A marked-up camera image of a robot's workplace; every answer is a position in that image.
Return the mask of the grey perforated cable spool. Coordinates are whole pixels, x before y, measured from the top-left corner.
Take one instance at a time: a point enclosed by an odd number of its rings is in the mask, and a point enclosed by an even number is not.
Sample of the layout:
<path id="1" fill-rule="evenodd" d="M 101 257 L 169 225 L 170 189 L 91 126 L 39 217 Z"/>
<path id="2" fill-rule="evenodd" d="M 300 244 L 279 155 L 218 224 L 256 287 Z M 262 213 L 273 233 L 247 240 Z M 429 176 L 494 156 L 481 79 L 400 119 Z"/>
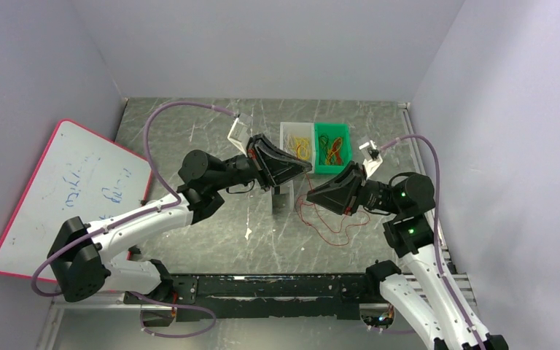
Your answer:
<path id="1" fill-rule="evenodd" d="M 290 180 L 271 191 L 272 215 L 288 214 L 294 209 L 295 190 L 294 181 Z"/>

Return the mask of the clear white plastic bin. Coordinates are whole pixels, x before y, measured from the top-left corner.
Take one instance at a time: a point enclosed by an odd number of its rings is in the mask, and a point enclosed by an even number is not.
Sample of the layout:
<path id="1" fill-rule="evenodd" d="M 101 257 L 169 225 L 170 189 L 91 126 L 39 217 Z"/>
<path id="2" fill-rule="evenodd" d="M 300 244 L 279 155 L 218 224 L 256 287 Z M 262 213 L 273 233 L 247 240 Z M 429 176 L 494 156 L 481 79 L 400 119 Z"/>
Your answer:
<path id="1" fill-rule="evenodd" d="M 313 174 L 316 163 L 314 124 L 312 122 L 281 122 L 280 148 L 312 165 Z"/>

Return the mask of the green plastic bin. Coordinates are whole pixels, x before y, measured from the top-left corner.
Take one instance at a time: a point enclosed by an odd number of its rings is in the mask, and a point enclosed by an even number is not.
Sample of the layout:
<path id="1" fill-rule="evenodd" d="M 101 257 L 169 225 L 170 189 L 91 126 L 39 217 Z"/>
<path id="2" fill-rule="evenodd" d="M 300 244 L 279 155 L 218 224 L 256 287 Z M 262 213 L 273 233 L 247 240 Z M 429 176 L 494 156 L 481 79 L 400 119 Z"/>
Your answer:
<path id="1" fill-rule="evenodd" d="M 339 174 L 352 160 L 349 127 L 346 124 L 314 124 L 315 174 Z"/>

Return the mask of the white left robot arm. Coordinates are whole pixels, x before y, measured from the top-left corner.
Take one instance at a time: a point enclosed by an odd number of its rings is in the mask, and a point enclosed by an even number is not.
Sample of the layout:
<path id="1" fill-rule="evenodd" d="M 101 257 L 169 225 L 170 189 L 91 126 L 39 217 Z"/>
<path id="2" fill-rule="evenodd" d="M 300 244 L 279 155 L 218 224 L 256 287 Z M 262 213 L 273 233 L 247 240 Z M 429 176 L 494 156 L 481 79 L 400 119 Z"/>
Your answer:
<path id="1" fill-rule="evenodd" d="M 109 219 L 66 220 L 50 247 L 48 264 L 69 303 L 98 292 L 135 292 L 165 302 L 176 295 L 174 280 L 159 260 L 116 261 L 147 239 L 211 217 L 224 204 L 221 192 L 257 183 L 264 191 L 311 171 L 312 165 L 278 147 L 265 135 L 250 138 L 242 155 L 220 160 L 195 149 L 184 157 L 176 194 Z"/>

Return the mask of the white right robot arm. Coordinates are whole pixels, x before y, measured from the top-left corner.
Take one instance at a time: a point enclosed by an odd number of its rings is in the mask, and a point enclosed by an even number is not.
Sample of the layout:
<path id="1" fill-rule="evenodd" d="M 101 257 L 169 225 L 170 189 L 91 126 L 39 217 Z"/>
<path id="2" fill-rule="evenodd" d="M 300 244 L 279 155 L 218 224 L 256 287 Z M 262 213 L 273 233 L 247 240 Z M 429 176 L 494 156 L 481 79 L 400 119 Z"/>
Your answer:
<path id="1" fill-rule="evenodd" d="M 339 175 L 308 191 L 306 199 L 339 215 L 350 216 L 359 208 L 392 215 L 383 224 L 386 242 L 424 295 L 390 260 L 369 266 L 366 279 L 427 349 L 508 349 L 504 337 L 490 332 L 472 310 L 443 261 L 438 234 L 426 218 L 435 208 L 435 187 L 428 176 L 403 172 L 383 183 L 368 179 L 365 167 L 351 161 Z"/>

